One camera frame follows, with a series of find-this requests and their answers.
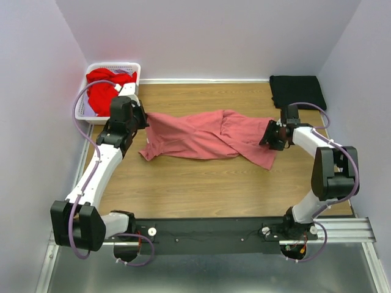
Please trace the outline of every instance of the gray metal floor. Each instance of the gray metal floor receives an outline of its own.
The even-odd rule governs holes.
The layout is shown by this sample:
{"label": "gray metal floor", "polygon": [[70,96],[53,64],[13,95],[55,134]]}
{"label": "gray metal floor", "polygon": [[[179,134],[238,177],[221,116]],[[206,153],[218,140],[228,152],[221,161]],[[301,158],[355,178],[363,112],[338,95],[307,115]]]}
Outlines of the gray metal floor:
{"label": "gray metal floor", "polygon": [[[311,245],[310,252],[319,245]],[[89,259],[60,248],[48,292],[376,292],[361,244],[328,244],[314,261],[295,264],[282,256],[157,256],[145,267],[116,264],[112,247]]]}

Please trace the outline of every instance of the pink shirt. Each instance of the pink shirt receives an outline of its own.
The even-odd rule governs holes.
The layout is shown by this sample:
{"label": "pink shirt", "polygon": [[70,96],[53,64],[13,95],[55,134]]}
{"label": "pink shirt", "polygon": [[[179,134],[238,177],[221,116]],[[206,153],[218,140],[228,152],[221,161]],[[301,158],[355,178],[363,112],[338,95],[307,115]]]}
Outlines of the pink shirt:
{"label": "pink shirt", "polygon": [[191,159],[223,159],[239,154],[270,170],[276,151],[260,146],[269,120],[249,118],[232,110],[217,110],[184,117],[148,113],[149,143],[140,151],[150,161],[161,154]]}

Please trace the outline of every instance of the black mounting base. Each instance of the black mounting base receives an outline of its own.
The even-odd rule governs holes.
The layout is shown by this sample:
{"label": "black mounting base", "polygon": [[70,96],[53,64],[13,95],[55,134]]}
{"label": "black mounting base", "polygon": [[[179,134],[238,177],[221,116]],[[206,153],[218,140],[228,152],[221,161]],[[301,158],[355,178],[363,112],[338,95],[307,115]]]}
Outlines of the black mounting base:
{"label": "black mounting base", "polygon": [[299,240],[303,235],[307,235],[309,240],[317,240],[317,237],[310,233],[313,223],[296,223],[293,218],[292,207],[290,207],[282,221],[276,225],[263,226],[263,234],[266,241],[288,241]]}
{"label": "black mounting base", "polygon": [[[293,243],[300,238],[287,239],[277,232],[262,233],[265,226],[272,227],[273,231],[273,227],[281,226],[283,217],[137,219],[136,222],[136,231],[150,238],[157,255],[281,254],[279,241]],[[148,229],[152,227],[156,228],[155,236],[148,235]],[[316,236],[309,236],[309,239],[316,239]],[[127,239],[127,242],[130,241],[137,242],[138,239]],[[137,252],[138,247],[134,245],[121,245],[120,248],[115,245],[116,258],[130,261]],[[141,242],[140,253],[151,253],[146,241]]]}

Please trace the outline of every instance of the black joint housing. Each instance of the black joint housing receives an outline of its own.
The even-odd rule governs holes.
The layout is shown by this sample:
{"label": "black joint housing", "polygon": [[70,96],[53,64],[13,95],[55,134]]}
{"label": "black joint housing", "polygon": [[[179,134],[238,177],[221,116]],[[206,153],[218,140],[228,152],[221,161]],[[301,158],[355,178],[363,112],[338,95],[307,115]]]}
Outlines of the black joint housing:
{"label": "black joint housing", "polygon": [[259,145],[269,145],[270,150],[282,151],[285,148],[286,140],[280,137],[281,126],[270,120]]}
{"label": "black joint housing", "polygon": [[[353,146],[343,146],[352,157],[358,168],[357,150]],[[319,147],[316,149],[312,170],[311,187],[313,193],[321,200],[342,199],[353,189],[355,173],[352,163],[338,149]]]}
{"label": "black joint housing", "polygon": [[299,109],[297,105],[285,106],[281,108],[280,118],[283,125],[300,124]]}
{"label": "black joint housing", "polygon": [[[128,224],[128,229],[124,232],[126,234],[135,234],[136,233],[136,218],[134,217],[134,214],[132,212],[126,212],[126,211],[118,211],[114,210],[111,212],[118,212],[120,214],[125,214],[129,217],[129,224]],[[118,238],[121,241],[138,241],[138,238],[131,237],[131,236],[118,236]],[[140,250],[140,246],[121,246],[121,245],[115,245],[113,248],[113,253],[115,258],[120,258],[123,261],[130,262],[134,260]]]}
{"label": "black joint housing", "polygon": [[124,157],[137,130],[148,126],[141,102],[138,106],[128,96],[117,96],[111,101],[110,118],[97,138],[97,145],[107,144],[120,148]]}
{"label": "black joint housing", "polygon": [[299,239],[301,235],[310,231],[313,223],[297,223],[293,217],[293,207],[290,207],[282,218],[282,234],[287,239]]}
{"label": "black joint housing", "polygon": [[[50,209],[54,240],[57,245],[70,247],[68,221],[72,204],[67,201],[55,201]],[[106,234],[106,226],[97,209],[89,205],[79,204],[79,214],[73,219],[73,239],[78,249],[98,251]]]}

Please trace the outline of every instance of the garment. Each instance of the garment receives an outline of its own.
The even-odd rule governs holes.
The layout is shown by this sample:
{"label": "garment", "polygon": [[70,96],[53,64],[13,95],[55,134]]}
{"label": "garment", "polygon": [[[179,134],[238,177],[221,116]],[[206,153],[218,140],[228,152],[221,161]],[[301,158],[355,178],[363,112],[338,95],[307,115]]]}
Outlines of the garment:
{"label": "garment", "polygon": [[[127,72],[114,73],[105,68],[98,68],[92,70],[86,75],[87,82],[107,80],[115,82],[119,85],[124,85],[129,82],[136,82],[137,73],[134,72],[130,75]],[[91,86],[87,91],[88,103],[90,104],[93,111],[100,117],[110,116],[110,103],[113,98],[118,96],[118,92],[114,89],[111,84],[101,83]]]}
{"label": "garment", "polygon": [[232,110],[180,118],[149,113],[148,142],[140,154],[147,161],[160,154],[192,159],[222,159],[241,154],[270,170],[276,151],[258,144],[271,119],[249,118]]}
{"label": "garment", "polygon": [[[322,90],[316,76],[270,76],[272,100],[276,108],[296,102],[312,103],[326,110]],[[311,106],[298,105],[299,109],[316,110]]]}

